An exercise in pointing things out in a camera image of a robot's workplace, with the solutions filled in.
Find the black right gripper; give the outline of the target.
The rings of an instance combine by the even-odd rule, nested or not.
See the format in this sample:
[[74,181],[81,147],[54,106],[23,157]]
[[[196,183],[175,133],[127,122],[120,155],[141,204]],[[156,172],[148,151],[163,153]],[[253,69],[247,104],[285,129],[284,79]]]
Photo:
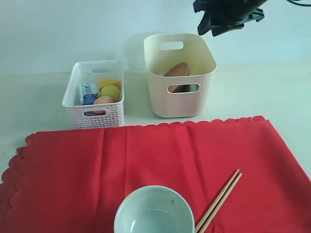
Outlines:
[[259,22],[264,19],[264,12],[260,9],[264,3],[266,0],[195,0],[194,12],[204,11],[197,27],[198,35],[211,31],[213,36],[219,36],[242,29],[246,22]]

